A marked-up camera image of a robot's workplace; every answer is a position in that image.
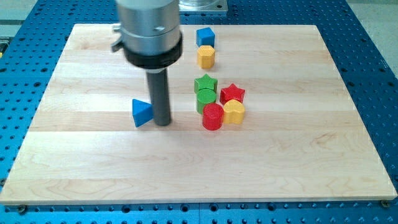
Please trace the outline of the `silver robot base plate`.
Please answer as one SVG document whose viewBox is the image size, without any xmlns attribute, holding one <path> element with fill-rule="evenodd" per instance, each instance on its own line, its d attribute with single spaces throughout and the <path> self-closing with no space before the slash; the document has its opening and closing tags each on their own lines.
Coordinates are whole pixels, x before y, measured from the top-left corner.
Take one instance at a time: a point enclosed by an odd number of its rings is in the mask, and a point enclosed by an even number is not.
<svg viewBox="0 0 398 224">
<path fill-rule="evenodd" d="M 180 12 L 183 13 L 227 13 L 227 0 L 179 0 Z"/>
</svg>

